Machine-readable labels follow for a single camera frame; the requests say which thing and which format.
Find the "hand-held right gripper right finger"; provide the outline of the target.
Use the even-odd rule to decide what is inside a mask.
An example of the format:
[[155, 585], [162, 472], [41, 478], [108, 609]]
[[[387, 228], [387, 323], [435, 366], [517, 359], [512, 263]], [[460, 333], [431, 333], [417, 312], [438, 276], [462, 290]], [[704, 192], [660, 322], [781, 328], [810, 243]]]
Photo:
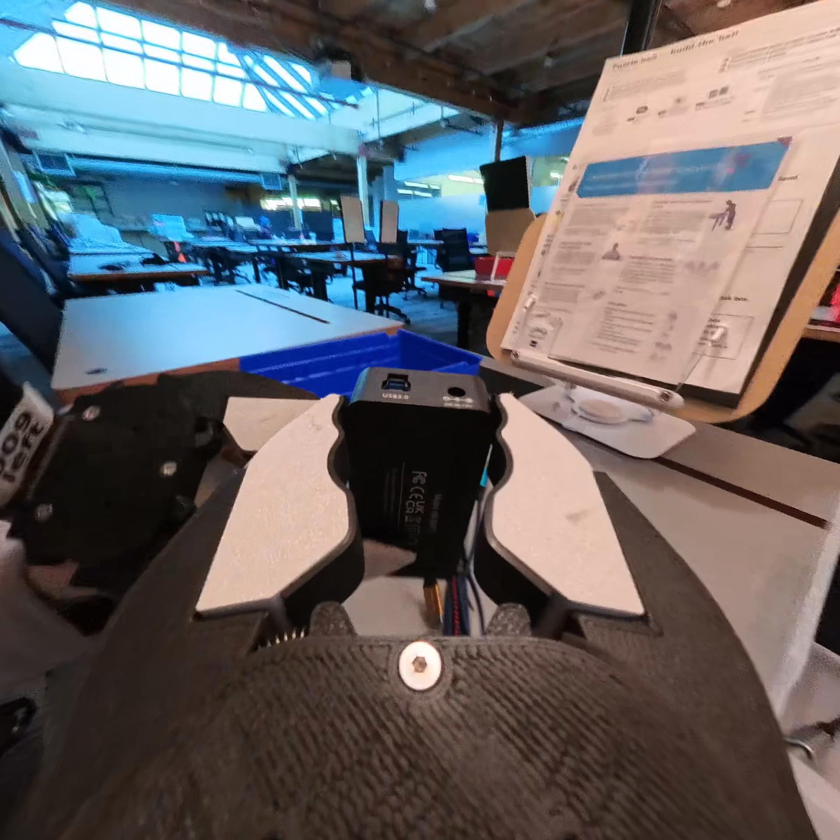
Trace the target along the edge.
[[497, 396], [495, 408], [474, 550], [478, 588], [531, 619], [551, 600], [575, 613], [641, 619], [641, 596], [585, 458], [515, 396]]

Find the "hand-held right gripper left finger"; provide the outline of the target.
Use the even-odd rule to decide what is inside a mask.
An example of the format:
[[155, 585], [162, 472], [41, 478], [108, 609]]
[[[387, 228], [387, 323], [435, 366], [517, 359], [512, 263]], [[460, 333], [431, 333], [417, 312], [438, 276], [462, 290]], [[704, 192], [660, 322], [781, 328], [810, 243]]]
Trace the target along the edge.
[[341, 395], [311, 402], [247, 465], [195, 613], [307, 619], [361, 583], [362, 538], [348, 489]]

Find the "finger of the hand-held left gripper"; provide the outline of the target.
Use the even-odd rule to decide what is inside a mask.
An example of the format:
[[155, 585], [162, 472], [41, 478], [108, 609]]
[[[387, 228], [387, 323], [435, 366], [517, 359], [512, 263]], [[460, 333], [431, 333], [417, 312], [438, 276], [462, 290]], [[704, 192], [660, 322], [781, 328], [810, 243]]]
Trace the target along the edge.
[[268, 448], [284, 455], [328, 455], [342, 443], [340, 408], [335, 395], [312, 400], [232, 396], [222, 426], [245, 453]]

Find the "short black USB hub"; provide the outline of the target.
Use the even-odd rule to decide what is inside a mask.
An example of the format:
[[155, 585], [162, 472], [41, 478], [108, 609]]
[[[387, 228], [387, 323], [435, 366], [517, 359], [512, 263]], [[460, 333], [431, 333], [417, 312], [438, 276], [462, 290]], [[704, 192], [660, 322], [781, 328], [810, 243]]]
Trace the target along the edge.
[[408, 552], [407, 576], [457, 573], [497, 429], [481, 379], [367, 368], [341, 428], [362, 539]]

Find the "white wood-edged desk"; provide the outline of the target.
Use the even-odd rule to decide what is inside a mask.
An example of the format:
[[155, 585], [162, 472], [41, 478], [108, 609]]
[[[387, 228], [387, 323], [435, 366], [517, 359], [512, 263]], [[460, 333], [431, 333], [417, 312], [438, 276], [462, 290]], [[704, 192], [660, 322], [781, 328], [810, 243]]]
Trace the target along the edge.
[[[60, 398], [161, 373], [234, 369], [242, 356], [401, 329], [361, 310], [257, 285], [65, 305], [51, 389]], [[85, 376], [104, 368], [104, 376]]]

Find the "distant wood-edged desk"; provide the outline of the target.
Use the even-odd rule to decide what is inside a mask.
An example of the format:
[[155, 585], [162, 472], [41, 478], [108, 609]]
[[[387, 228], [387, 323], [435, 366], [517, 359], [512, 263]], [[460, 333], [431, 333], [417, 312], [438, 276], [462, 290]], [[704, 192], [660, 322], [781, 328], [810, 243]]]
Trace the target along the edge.
[[104, 286], [120, 292], [152, 290], [158, 283], [192, 288], [200, 279], [210, 276], [201, 265], [164, 262], [144, 265], [141, 259], [125, 256], [72, 256], [67, 268], [67, 279], [88, 288]]

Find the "wood-edged desk with red box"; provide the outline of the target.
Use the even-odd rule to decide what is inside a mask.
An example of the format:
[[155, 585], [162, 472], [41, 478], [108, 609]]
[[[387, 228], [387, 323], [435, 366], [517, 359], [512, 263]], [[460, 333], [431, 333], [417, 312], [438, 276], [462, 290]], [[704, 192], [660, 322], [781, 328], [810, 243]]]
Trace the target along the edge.
[[474, 270], [438, 272], [425, 275], [424, 280], [437, 286], [444, 300], [452, 300], [457, 312], [455, 346], [461, 350], [474, 348], [475, 318], [481, 309], [481, 300], [497, 300], [504, 290], [505, 279], [488, 275], [477, 275]]

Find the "blue plastic bin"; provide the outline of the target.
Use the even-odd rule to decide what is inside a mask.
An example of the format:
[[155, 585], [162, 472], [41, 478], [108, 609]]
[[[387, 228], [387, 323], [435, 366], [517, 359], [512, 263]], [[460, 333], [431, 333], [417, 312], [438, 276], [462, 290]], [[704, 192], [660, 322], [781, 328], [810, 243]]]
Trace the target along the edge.
[[312, 343], [240, 358], [240, 370], [318, 398], [351, 396], [365, 369], [418, 370], [475, 376], [481, 356], [408, 330]]

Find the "wooden backing board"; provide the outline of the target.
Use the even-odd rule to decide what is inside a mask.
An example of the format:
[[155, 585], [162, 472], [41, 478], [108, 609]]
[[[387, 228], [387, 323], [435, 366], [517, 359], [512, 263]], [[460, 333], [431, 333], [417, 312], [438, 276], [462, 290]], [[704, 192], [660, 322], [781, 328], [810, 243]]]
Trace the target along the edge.
[[[542, 226], [547, 219], [548, 216], [545, 215], [535, 218], [525, 230], [487, 329], [485, 339], [490, 356], [508, 368], [512, 368], [510, 352], [501, 349], [501, 342], [514, 318], [530, 262], [540, 250]], [[732, 409], [725, 409], [718, 405], [685, 398], [681, 409], [667, 409], [665, 412], [691, 423], [721, 425], [751, 415], [764, 405], [778, 383], [798, 342], [804, 338], [812, 310], [831, 282], [837, 265], [838, 216], [834, 216], [814, 255], [808, 258], [804, 279], [790, 302], [782, 320], [777, 326], [761, 363], [755, 369], [745, 392], [741, 395], [738, 405]]]

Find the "instruction sheet with blue banner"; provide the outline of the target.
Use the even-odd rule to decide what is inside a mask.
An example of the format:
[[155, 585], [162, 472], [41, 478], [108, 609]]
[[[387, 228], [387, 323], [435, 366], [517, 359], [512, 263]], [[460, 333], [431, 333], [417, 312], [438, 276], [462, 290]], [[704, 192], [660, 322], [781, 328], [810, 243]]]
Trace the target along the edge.
[[752, 133], [588, 160], [540, 298], [555, 322], [547, 358], [684, 382], [792, 148], [791, 135]]

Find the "black mesh chair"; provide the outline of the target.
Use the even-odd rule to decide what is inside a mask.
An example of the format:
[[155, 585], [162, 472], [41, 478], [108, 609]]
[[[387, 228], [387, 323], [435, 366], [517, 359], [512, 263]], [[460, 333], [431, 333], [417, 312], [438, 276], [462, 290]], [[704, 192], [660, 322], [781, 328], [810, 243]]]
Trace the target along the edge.
[[467, 229], [435, 229], [435, 266], [441, 272], [462, 272], [474, 269], [474, 258], [470, 253]]

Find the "beige cardboard board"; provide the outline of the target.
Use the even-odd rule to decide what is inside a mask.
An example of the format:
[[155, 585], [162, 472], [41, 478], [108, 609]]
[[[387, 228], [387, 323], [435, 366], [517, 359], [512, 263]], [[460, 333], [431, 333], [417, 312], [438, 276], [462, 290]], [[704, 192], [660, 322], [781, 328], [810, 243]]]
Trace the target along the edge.
[[530, 208], [488, 212], [485, 216], [487, 253], [515, 255], [535, 216]]

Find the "black monitor panel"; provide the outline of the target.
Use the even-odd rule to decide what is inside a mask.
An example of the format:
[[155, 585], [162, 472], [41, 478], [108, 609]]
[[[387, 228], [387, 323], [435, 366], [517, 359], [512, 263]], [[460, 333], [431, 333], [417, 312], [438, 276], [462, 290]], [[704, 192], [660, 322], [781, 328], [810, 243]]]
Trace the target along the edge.
[[481, 165], [487, 213], [530, 209], [530, 170], [527, 156]]

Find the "large white instruction sheet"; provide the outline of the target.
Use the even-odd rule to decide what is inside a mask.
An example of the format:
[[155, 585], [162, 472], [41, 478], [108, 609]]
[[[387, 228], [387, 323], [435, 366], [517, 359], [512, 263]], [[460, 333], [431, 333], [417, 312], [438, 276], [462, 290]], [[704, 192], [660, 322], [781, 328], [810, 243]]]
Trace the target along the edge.
[[794, 148], [685, 380], [661, 385], [580, 366], [735, 406], [838, 210], [838, 2], [605, 62], [501, 346], [512, 348], [530, 293], [537, 298], [530, 346], [545, 355], [551, 345], [555, 322], [540, 298], [554, 236], [588, 160], [635, 155], [658, 142], [697, 149], [752, 133], [791, 135]]

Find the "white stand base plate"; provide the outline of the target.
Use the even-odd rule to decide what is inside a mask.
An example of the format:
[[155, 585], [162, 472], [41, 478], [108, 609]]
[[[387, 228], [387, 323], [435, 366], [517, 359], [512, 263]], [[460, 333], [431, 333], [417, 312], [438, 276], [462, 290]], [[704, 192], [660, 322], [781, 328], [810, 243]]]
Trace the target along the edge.
[[552, 385], [520, 402], [567, 432], [640, 460], [661, 458], [697, 432], [682, 419], [581, 386]]

